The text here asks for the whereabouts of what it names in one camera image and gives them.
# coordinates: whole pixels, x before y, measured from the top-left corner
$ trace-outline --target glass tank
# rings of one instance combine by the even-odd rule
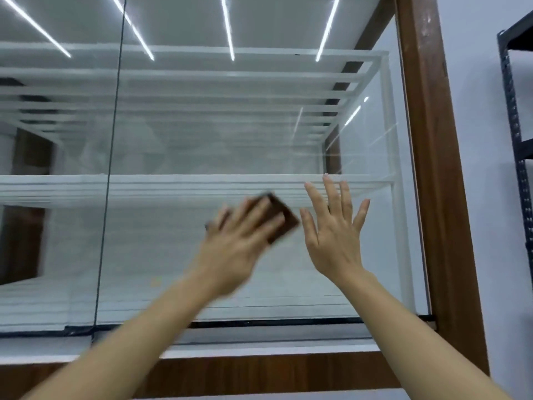
[[[354,207],[371,198],[364,266],[428,315],[395,20],[369,45],[378,3],[0,1],[0,336],[119,325],[183,274],[222,204],[272,191],[298,213],[324,173]],[[298,229],[194,327],[358,322]]]

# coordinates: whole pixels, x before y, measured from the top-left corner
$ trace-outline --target black metal shelf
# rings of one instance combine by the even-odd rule
[[[513,73],[509,59],[509,51],[533,52],[533,11],[519,20],[506,31],[498,33],[498,45],[503,75],[503,87],[507,103],[507,115],[511,128],[516,177],[520,193],[524,231],[526,233],[526,250],[528,252],[529,269],[533,279],[533,208],[531,190],[529,188],[526,160],[533,159],[533,139],[522,140]]]

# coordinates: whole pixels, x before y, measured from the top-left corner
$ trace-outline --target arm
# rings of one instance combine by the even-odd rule
[[[283,214],[257,228],[270,201],[249,214],[250,201],[220,230],[225,210],[211,223],[189,272],[139,316],[30,392],[26,400],[122,400],[130,398],[161,353],[211,301],[232,293],[250,277]]]
[[[316,211],[318,227],[301,210],[305,242],[319,272],[348,298],[370,330],[402,387],[413,400],[510,400],[481,370],[387,292],[363,268],[359,233],[370,201],[352,222],[348,184],[341,195],[325,175],[330,211],[317,189],[305,188]]]

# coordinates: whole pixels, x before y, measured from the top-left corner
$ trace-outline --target brown sponge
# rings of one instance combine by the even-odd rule
[[[268,197],[270,199],[270,207],[266,211],[265,215],[261,219],[261,221],[258,223],[257,227],[262,226],[264,223],[268,222],[270,219],[274,218],[278,213],[283,213],[285,216],[285,221],[283,224],[277,229],[277,231],[269,238],[268,242],[270,244],[275,243],[277,240],[279,240],[281,237],[289,233],[292,229],[295,229],[300,225],[300,220],[296,217],[296,215],[289,209],[287,205],[285,205],[276,195],[274,195],[272,192],[266,192],[265,194],[261,194],[257,197],[255,197],[252,200],[252,203],[250,204],[250,207],[248,208],[248,213],[260,202],[261,199],[264,197]],[[226,212],[226,215],[222,219],[221,226],[224,225],[224,223],[228,220],[232,212],[232,209],[228,210]]]

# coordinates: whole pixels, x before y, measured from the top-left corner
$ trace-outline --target finger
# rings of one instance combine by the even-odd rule
[[[364,220],[366,219],[366,214],[368,213],[368,208],[370,207],[370,200],[365,199],[361,202],[361,206],[357,211],[356,217],[353,219],[353,226],[357,231],[361,231],[363,228]]]
[[[328,174],[324,174],[324,187],[326,187],[326,194],[328,194],[328,203],[330,204],[330,212],[336,217],[342,217],[341,197],[335,188],[333,180]]]
[[[326,204],[326,201],[324,201],[324,198],[320,192],[318,192],[318,189],[316,189],[312,183],[306,182],[305,190],[307,191],[307,194],[313,203],[313,208],[315,209],[316,213],[316,222],[318,224],[318,228],[320,229],[320,224],[327,216],[330,215],[328,205]]]
[[[220,227],[222,225],[222,222],[224,221],[229,208],[226,205],[223,205],[217,213],[217,217],[211,222],[209,222],[207,226],[207,235],[212,236],[216,234],[218,231],[220,231]]]
[[[344,220],[351,222],[353,216],[352,195],[350,194],[350,187],[348,187],[348,182],[346,181],[341,182],[341,203]]]
[[[315,221],[313,215],[307,209],[300,209],[300,217],[302,218],[303,233],[305,235],[305,245],[315,246],[318,244],[318,235],[316,234]]]
[[[250,205],[253,203],[253,200],[250,198],[245,198],[239,207],[231,213],[228,220],[223,224],[222,229],[223,230],[233,230],[237,228],[238,225],[242,222],[243,218],[246,216],[246,213],[248,213],[248,210],[250,208]]]
[[[279,213],[268,222],[264,223],[251,236],[250,243],[255,247],[262,247],[268,242],[268,239],[274,235],[281,225],[285,222],[285,215]]]
[[[253,232],[270,208],[270,205],[270,199],[268,197],[262,198],[252,211],[245,216],[238,227],[238,233],[242,236],[246,236]]]

